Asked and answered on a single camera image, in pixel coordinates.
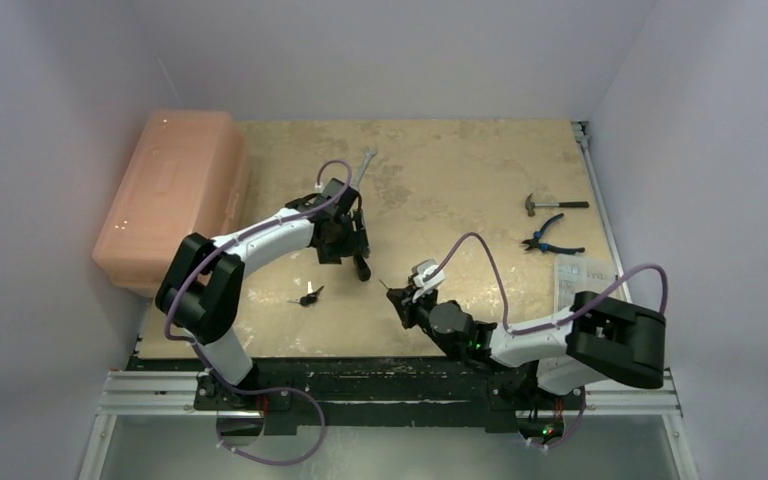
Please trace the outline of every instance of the hammer head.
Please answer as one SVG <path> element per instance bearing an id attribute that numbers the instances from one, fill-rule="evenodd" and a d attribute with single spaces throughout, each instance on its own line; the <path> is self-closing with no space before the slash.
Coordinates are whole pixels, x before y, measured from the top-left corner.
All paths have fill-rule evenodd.
<path id="1" fill-rule="evenodd" d="M 531 196 L 534 195 L 533 193 L 529 193 L 528 197 L 525 199 L 525 209 L 528 211 L 528 216 L 533 217 L 534 216 L 534 202 L 531 201 Z"/>

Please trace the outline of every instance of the worn wooden surface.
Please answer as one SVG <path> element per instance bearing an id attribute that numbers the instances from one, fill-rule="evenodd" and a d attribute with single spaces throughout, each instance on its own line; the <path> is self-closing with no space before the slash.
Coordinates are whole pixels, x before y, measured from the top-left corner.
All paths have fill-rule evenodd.
<path id="1" fill-rule="evenodd" d="M 584 246 L 610 261 L 590 182 L 566 120 L 381 120 L 243 122 L 252 175 L 243 224 L 274 214 L 313 191 L 322 162 L 345 158 L 358 166 L 377 147 L 361 183 L 372 254 L 372 280 L 357 280 L 351 259 L 319 265 L 313 249 L 287 255 L 243 285 L 234 331 L 252 356 L 436 355 L 418 329 L 403 330 L 384 287 L 404 284 L 412 266 L 438 261 L 468 231 L 479 232 L 499 265 L 511 322 L 552 313 L 554 255 L 524 253 L 520 241 L 554 213 L 526 216 L 525 197 L 588 200 L 566 209 L 547 240 Z M 327 178 L 342 178 L 335 166 Z M 499 321 L 499 290 L 480 244 L 468 240 L 446 269 L 440 299 L 456 299 L 476 319 Z M 288 303 L 325 285 L 311 308 Z M 163 338 L 163 316 L 149 313 L 142 358 L 192 357 Z"/>

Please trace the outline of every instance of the white wall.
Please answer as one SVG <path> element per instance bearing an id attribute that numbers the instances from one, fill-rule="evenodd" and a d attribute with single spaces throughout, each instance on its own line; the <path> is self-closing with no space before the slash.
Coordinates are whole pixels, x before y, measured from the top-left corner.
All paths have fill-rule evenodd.
<path id="1" fill-rule="evenodd" d="M 90 253 L 149 110 L 126 0 L 0 0 L 0 478 L 73 478 L 141 301 Z"/>
<path id="2" fill-rule="evenodd" d="M 624 261 L 671 275 L 704 476 L 768 478 L 768 1 L 658 2 L 591 127 Z M 649 281 L 633 295 L 658 298 Z"/>
<path id="3" fill-rule="evenodd" d="M 654 0 L 136 0 L 189 107 L 587 119 Z"/>

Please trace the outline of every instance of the tabletop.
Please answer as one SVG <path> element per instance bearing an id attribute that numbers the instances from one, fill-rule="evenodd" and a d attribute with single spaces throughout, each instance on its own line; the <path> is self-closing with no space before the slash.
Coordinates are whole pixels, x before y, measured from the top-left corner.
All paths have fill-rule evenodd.
<path id="1" fill-rule="evenodd" d="M 355 168 L 377 148 L 360 184 L 372 278 L 360 282 L 351 259 L 319 265 L 316 252 L 286 255 L 243 284 L 234 331 L 253 357 L 413 356 L 440 351 L 419 329 L 404 330 L 383 281 L 403 286 L 411 267 L 440 261 L 465 232 L 488 243 L 510 303 L 511 323 L 553 312 L 555 255 L 525 252 L 520 242 L 563 211 L 546 241 L 585 247 L 611 261 L 581 151 L 567 120 L 336 120 L 241 122 L 252 174 L 239 228 L 313 192 L 320 165 L 343 158 Z M 339 166 L 324 178 L 344 178 Z M 587 209 L 538 209 L 525 198 L 580 201 Z M 481 245 L 467 240 L 446 267 L 440 301 L 457 300 L 476 320 L 498 322 L 499 288 Z M 317 304 L 289 303 L 324 286 Z M 164 316 L 147 313 L 140 358 L 190 358 L 163 337 Z"/>

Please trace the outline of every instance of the hammer handle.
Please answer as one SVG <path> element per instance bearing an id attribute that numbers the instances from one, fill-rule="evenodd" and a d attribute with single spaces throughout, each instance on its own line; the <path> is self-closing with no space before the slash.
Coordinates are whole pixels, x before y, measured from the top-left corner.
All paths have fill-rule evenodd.
<path id="1" fill-rule="evenodd" d="M 563 208 L 588 208 L 590 204 L 588 202 L 560 202 L 558 206 Z"/>

